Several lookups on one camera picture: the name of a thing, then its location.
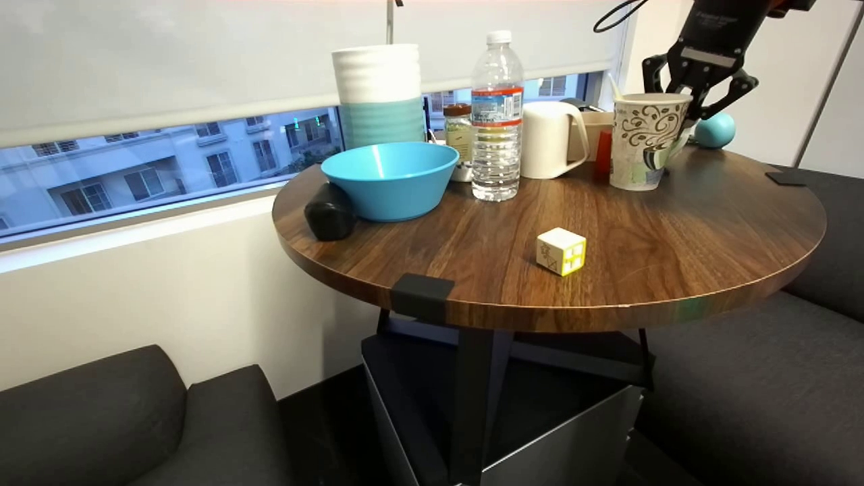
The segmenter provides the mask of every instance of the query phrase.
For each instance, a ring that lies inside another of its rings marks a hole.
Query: bottle label
[[[524,89],[504,85],[493,91],[469,91],[476,124],[518,124]]]

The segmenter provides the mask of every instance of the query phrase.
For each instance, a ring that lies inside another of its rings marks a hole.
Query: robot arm
[[[666,54],[643,59],[646,91],[682,91],[693,96],[688,124],[711,118],[742,95],[758,77],[742,69],[746,50],[761,27],[763,15],[785,15],[788,11],[809,11],[816,0],[693,0],[693,7]],[[662,66],[670,66],[670,81],[662,85]],[[713,104],[703,104],[708,91],[730,81],[730,91]]]

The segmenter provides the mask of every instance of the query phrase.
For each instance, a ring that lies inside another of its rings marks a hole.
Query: round wooden table
[[[381,308],[401,275],[427,275],[451,282],[439,305],[453,325],[608,332],[698,317],[785,286],[825,215],[809,188],[767,172],[730,151],[685,149],[657,192],[612,188],[582,165],[524,180],[509,201],[449,192],[422,217],[358,220],[349,240],[318,242],[302,215],[323,182],[311,167],[281,188],[272,220],[306,271]],[[551,227],[588,240],[582,269],[561,278],[534,265],[534,240]]]

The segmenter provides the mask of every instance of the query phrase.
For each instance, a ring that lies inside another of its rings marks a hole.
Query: stacked white cups
[[[333,50],[346,146],[424,140],[422,59],[416,43]]]

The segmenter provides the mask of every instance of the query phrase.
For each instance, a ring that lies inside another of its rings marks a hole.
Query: plastic water bottle
[[[472,74],[472,124],[476,124],[476,172],[472,197],[509,199],[518,193],[522,177],[522,61],[509,49],[509,28],[487,34]]]

